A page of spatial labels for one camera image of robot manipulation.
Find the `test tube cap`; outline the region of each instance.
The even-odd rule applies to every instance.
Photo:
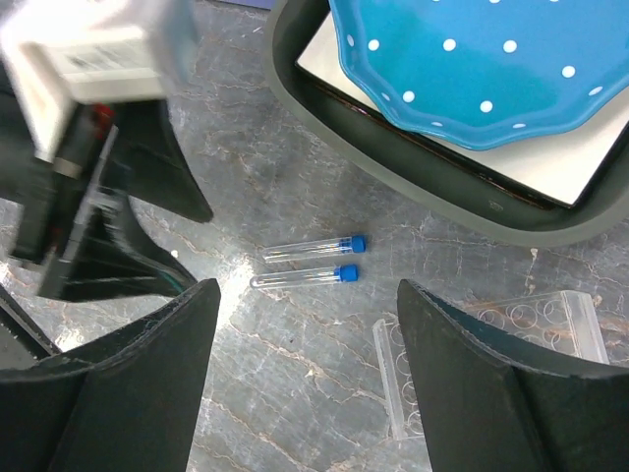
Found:
[[[342,265],[338,268],[341,282],[355,282],[358,280],[358,266],[355,264]]]
[[[362,234],[352,236],[351,244],[353,253],[363,253],[367,250],[367,236],[364,236]]]

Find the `test tube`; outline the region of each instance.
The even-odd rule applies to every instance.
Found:
[[[350,264],[256,275],[251,279],[250,285],[252,288],[305,287],[329,283],[355,282],[358,280],[358,277],[358,266]]]
[[[358,235],[266,248],[262,250],[262,257],[267,263],[286,263],[326,256],[363,253],[366,249],[367,238]]]

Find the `white dot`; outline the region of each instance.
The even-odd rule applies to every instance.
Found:
[[[518,48],[518,43],[515,42],[513,39],[504,41],[504,44],[502,44],[502,49],[504,50],[504,52],[507,52],[509,54],[511,54],[512,52],[515,52],[517,48]]]
[[[485,100],[483,103],[481,103],[481,111],[483,113],[489,113],[492,109],[493,103],[491,103],[489,100]]]
[[[446,51],[450,52],[454,50],[455,47],[456,41],[454,39],[446,39],[445,41],[443,41],[443,49],[445,49]]]
[[[577,73],[577,70],[573,66],[566,66],[561,70],[561,75],[565,77],[566,79],[570,79],[571,77],[574,77],[576,73]]]
[[[402,99],[407,103],[410,103],[415,99],[415,94],[412,93],[410,90],[406,90],[402,95]]]

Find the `gray marble surface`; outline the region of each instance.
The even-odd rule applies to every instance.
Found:
[[[0,5],[7,5],[0,0]],[[395,193],[305,129],[260,64],[266,13],[197,4],[203,39],[172,121],[215,210],[195,224],[141,202],[147,233],[223,299],[189,471],[425,471],[421,440],[390,438],[372,326],[395,317],[413,278],[460,306],[563,289],[592,294],[610,360],[629,366],[629,222],[586,243],[495,243]],[[19,208],[0,203],[0,261]],[[256,292],[260,248],[366,232],[356,284]],[[321,263],[300,264],[316,266]],[[69,305],[33,296],[38,277],[0,263],[0,281],[62,348],[162,305],[158,297]]]

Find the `scalloped plate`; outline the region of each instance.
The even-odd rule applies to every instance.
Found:
[[[629,86],[629,0],[330,0],[341,67],[398,128],[473,150],[565,133]]]

